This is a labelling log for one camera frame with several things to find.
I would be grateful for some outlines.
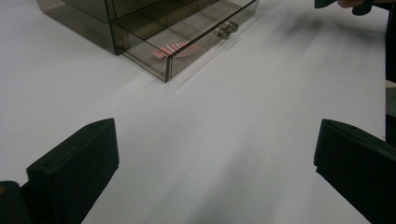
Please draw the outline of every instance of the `pink object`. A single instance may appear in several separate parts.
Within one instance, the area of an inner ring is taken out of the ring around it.
[[[169,55],[172,55],[175,53],[177,50],[183,48],[186,46],[189,42],[178,42],[178,43],[173,43],[173,44],[167,44],[160,49],[154,49],[152,51],[152,54],[154,57],[158,59],[163,59],[168,57]],[[188,48],[184,49],[181,51],[176,57],[187,57],[191,56],[193,54],[196,54],[199,51],[199,46],[196,44],[190,45]]]

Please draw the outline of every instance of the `person's hand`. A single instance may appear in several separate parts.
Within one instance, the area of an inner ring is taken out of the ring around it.
[[[374,0],[374,3],[391,3],[396,0]],[[363,3],[363,0],[337,0],[340,7],[356,7]]]

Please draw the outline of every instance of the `table surface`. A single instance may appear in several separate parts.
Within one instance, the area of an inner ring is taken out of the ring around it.
[[[84,223],[368,223],[313,157],[322,119],[384,139],[387,16],[262,0],[244,33],[165,84],[34,0],[0,0],[0,178],[24,184],[114,118],[120,169]]]

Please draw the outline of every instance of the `acrylic box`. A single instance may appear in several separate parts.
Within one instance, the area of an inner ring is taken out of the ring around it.
[[[92,42],[169,81],[250,19],[259,0],[37,0]]]

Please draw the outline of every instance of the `transparent organizer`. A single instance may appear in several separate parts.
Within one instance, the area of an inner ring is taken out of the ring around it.
[[[259,0],[37,0],[49,16],[169,81],[251,18]]]

